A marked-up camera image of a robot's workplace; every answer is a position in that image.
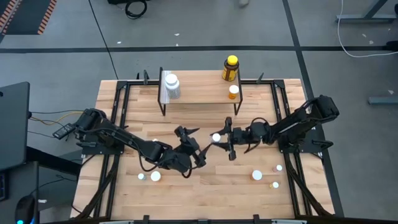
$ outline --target yellow bottle cap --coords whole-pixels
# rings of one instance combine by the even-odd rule
[[[228,65],[236,65],[238,63],[238,57],[235,55],[230,55],[226,60],[226,63],[228,63]]]

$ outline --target wooden tabletop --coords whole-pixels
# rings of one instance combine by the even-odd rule
[[[111,115],[116,82],[102,81],[98,93],[96,108],[103,110],[108,117]],[[285,85],[293,111],[305,101],[303,88],[299,79],[286,79]],[[233,114],[233,105],[180,104],[168,105],[167,114],[162,116],[157,104],[158,87],[132,86],[127,109],[127,130],[140,138],[157,138],[175,147],[179,145],[174,135],[178,125],[200,128],[192,137],[205,147],[209,143],[209,134],[220,130],[227,116],[233,118],[235,127],[245,128],[255,117],[263,117],[274,124],[277,119],[271,88],[267,85],[243,85],[242,88],[244,99],[237,116]],[[116,123],[119,123],[120,107]],[[283,155],[277,144],[260,145],[247,154],[243,154],[246,146],[236,146],[235,149],[235,161],[229,161],[227,152],[213,146],[207,154],[207,165],[195,169],[189,179],[184,179],[174,170],[157,169],[162,178],[153,182],[137,178],[139,173],[145,172],[140,168],[137,151],[126,147],[119,163],[112,219],[142,220],[144,215],[150,215],[151,220],[252,219],[253,214],[259,214],[260,218],[293,218]],[[302,154],[301,158],[308,188],[324,208],[333,213],[321,160],[311,154]],[[103,156],[97,155],[80,172],[73,203],[79,210],[86,206],[98,188],[102,161]],[[283,165],[282,172],[275,173],[272,170],[277,164]],[[262,180],[251,180],[254,169],[264,174]],[[269,184],[272,182],[278,182],[280,187],[270,189]],[[297,192],[303,213],[298,187]],[[102,215],[108,191],[103,198]]]
[[[238,78],[225,81],[222,70],[200,71],[163,71],[162,81],[166,75],[174,74],[180,82],[181,95],[178,99],[170,99],[162,82],[160,87],[160,102],[163,104],[176,103],[239,103],[240,96],[233,100],[228,98],[229,87],[239,86]]]

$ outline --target wooden table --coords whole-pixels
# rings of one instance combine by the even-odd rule
[[[303,88],[299,79],[284,81],[290,110],[293,111],[305,101]],[[102,81],[98,93],[96,108],[103,110],[108,117],[112,110],[116,82]],[[209,134],[220,130],[227,116],[233,118],[233,126],[242,128],[247,127],[255,117],[263,117],[274,124],[277,120],[271,88],[265,85],[242,85],[242,88],[244,99],[237,116],[233,114],[232,105],[187,104],[168,105],[168,113],[162,116],[157,103],[158,87],[133,86],[127,109],[127,130],[140,138],[157,138],[175,147],[179,145],[174,135],[178,125],[200,128],[192,137],[205,147],[210,140]],[[282,105],[280,91],[278,94]],[[213,146],[207,154],[207,165],[195,169],[189,179],[184,179],[175,170],[158,169],[162,179],[152,182],[137,178],[137,174],[143,172],[138,153],[126,147],[119,163],[112,220],[142,220],[143,215],[150,215],[151,220],[252,219],[253,214],[259,214],[260,218],[293,218],[286,171],[272,171],[277,164],[284,166],[283,155],[277,144],[260,145],[250,153],[243,154],[245,149],[246,146],[236,146],[237,159],[229,161],[227,152]],[[324,208],[333,213],[321,160],[311,154],[302,154],[301,160],[308,188]],[[102,161],[103,156],[97,155],[81,170],[73,203],[79,210],[85,207],[98,188]],[[251,180],[254,169],[262,171],[262,180]],[[274,181],[280,184],[278,189],[269,188]],[[304,213],[301,193],[298,187],[296,189]],[[101,215],[105,213],[107,192],[103,198]],[[72,210],[71,216],[75,215],[77,213]]]

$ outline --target yellow wire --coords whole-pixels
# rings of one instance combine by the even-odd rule
[[[69,115],[73,115],[73,114],[82,114],[83,112],[72,112],[72,113],[68,113],[63,115],[60,119],[56,120],[55,122],[51,122],[51,123],[46,123],[45,121],[39,119],[39,118],[35,118],[35,117],[31,117],[31,119],[33,119],[34,121],[40,121],[41,123],[45,124],[45,125],[53,125],[56,124],[57,122],[61,121],[63,118],[66,118]]]

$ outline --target concrete floor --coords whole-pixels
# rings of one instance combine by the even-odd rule
[[[152,0],[142,18],[129,20],[105,0],[91,0],[109,47],[279,45],[293,46],[282,1]],[[346,13],[364,12],[371,0],[345,0]],[[381,10],[393,14],[398,1]],[[301,46],[338,46],[337,0],[289,0]],[[342,24],[346,45],[384,45],[397,39],[397,23]],[[43,35],[7,35],[0,49],[100,48],[100,36],[87,0],[58,0]],[[353,52],[356,55],[373,52]],[[302,78],[294,51],[113,52],[120,79],[133,79],[146,69],[156,77],[159,66],[176,70],[221,69],[236,54],[243,78]],[[396,106],[369,106],[369,96],[398,93],[397,56],[351,58],[344,52],[304,52],[315,96],[331,96],[341,111],[324,125],[336,183],[346,217],[398,220],[398,171],[395,159]],[[94,106],[101,80],[114,79],[107,53],[0,54],[0,86],[28,81],[30,110],[81,110]],[[40,116],[56,119],[56,115]],[[76,117],[69,117],[65,123]],[[29,121],[29,130],[51,134],[58,127]],[[28,134],[28,144],[62,155],[78,151],[74,141],[57,141]],[[66,192],[74,187],[65,187]],[[65,220],[70,203],[42,212],[42,221]]]

